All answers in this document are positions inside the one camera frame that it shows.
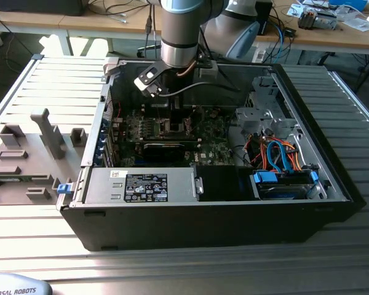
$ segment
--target blue cable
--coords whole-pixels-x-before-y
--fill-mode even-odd
[[[277,52],[276,59],[273,62],[273,63],[276,63],[278,61],[279,57],[280,57],[280,54],[282,53],[284,38],[283,38],[282,30],[275,23],[271,22],[271,24],[275,26],[275,28],[278,30],[279,36],[280,36],[280,48],[279,48],[279,51]]]
[[[285,148],[283,147],[283,144],[281,144],[280,142],[274,140],[274,141],[271,141],[269,144],[268,144],[268,148],[266,149],[266,157],[268,158],[268,162],[269,164],[271,164],[271,166],[273,168],[275,168],[277,170],[277,172],[281,173],[282,170],[272,161],[272,156],[271,156],[271,151],[272,151],[272,146],[273,144],[276,143],[279,147],[280,147],[280,153],[282,154],[282,161],[283,161],[283,165],[284,165],[284,168],[292,173],[293,170],[290,166],[290,163],[287,161],[287,157],[285,155]]]

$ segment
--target circuit board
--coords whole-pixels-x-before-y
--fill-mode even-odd
[[[179,128],[170,132],[168,118],[146,117],[140,111],[125,116],[117,142],[120,167],[188,167],[191,165],[233,165],[226,139],[230,114],[217,108],[196,106]],[[150,144],[177,146],[183,150],[180,160],[170,162],[144,159]]]

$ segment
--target wooden desk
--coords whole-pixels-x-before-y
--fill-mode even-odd
[[[293,49],[369,54],[369,31],[361,32],[341,22],[338,23],[335,30],[299,29],[298,18],[286,15],[288,8],[293,3],[293,0],[275,0],[279,18],[284,22],[285,26],[296,30],[296,36],[292,44]],[[369,5],[366,6],[363,13],[369,14]],[[265,36],[256,38],[257,52],[255,57],[262,58],[262,51],[274,46],[279,39],[275,31],[276,29],[271,27]],[[262,60],[254,58],[253,61],[260,62]]]
[[[125,0],[105,0],[105,6],[120,4]],[[360,32],[350,28],[342,23],[334,31],[327,29],[304,30],[298,28],[298,19],[286,16],[289,6],[293,0],[275,0],[276,11],[279,18],[287,27],[296,30],[296,37],[292,44],[293,49],[315,50],[323,52],[347,52],[347,53],[367,53],[369,54],[369,31]],[[131,5],[119,6],[111,9],[112,12],[120,12],[142,5],[134,1]],[[102,0],[93,4],[92,9],[96,12],[105,13]],[[369,14],[369,5],[364,11]],[[108,39],[109,51],[113,51],[111,39],[144,39],[145,23],[149,14],[148,7],[136,9],[126,13],[126,17],[114,16],[116,18],[127,20],[122,23],[110,16],[98,15],[90,10],[80,17],[70,17],[64,15],[51,14],[29,14],[24,12],[0,12],[0,19],[15,33],[36,33],[36,34],[56,34],[59,36],[61,47],[65,55],[71,55],[71,44],[68,38],[70,36],[90,36],[103,37]],[[156,8],[156,28],[160,33],[161,8]],[[0,31],[7,31],[0,24]],[[257,46],[254,62],[260,62],[269,47],[273,47],[278,37],[276,29],[270,27],[265,36],[256,38]]]
[[[59,29],[59,23],[63,14],[32,14],[26,12],[1,12],[0,20],[14,33],[29,34],[55,34],[59,37],[63,53],[70,55],[68,35],[66,31]],[[8,30],[0,23],[0,32]]]
[[[105,0],[105,6],[109,7],[113,4],[120,4],[124,2],[123,0]],[[133,9],[135,7],[140,7],[141,4],[138,1],[135,1],[132,5],[125,5],[112,8],[110,11],[120,12],[128,9]],[[102,2],[97,1],[91,7],[94,11],[99,12],[101,14],[105,14],[105,9],[103,9]],[[120,15],[114,16],[115,18],[120,18],[123,20],[127,20],[127,23],[122,23],[118,20],[115,20],[107,15],[98,15],[90,11],[86,10],[85,14],[80,17],[69,17],[64,16],[63,19],[59,23],[59,27],[61,29],[66,30],[84,30],[84,31],[96,31],[96,32],[112,32],[112,33],[136,33],[145,35],[145,24],[146,19],[149,15],[149,7],[135,9],[130,12],[125,13],[127,16],[122,17]],[[157,32],[160,34],[161,32],[161,8],[156,7],[156,28]]]

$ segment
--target warning label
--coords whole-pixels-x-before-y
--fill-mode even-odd
[[[125,197],[132,202],[168,202],[168,181],[166,174],[127,174]]]

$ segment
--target motherboard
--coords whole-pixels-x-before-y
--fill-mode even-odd
[[[232,114],[220,108],[193,106],[174,124],[133,110],[119,123],[116,151],[120,167],[189,167],[233,165],[226,137]]]

